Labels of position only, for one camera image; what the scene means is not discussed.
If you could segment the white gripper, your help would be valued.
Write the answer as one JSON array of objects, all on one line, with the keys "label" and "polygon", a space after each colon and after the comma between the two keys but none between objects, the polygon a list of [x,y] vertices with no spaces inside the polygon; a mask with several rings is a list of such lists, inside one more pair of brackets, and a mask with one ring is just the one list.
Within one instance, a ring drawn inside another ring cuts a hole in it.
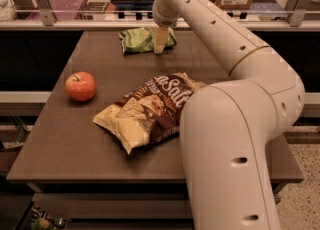
[{"label": "white gripper", "polygon": [[169,37],[169,29],[163,27],[174,27],[180,15],[164,0],[154,0],[152,14],[159,26],[154,31],[154,53],[161,54]]}]

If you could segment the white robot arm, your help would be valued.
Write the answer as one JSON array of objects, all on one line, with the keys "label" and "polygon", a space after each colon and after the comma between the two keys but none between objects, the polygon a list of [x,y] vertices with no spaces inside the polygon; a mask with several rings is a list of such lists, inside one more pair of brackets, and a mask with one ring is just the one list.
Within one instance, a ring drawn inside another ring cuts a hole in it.
[{"label": "white robot arm", "polygon": [[155,0],[161,27],[183,18],[229,79],[186,102],[180,149],[196,230],[281,230],[266,145],[300,116],[305,89],[266,42],[208,0]]}]

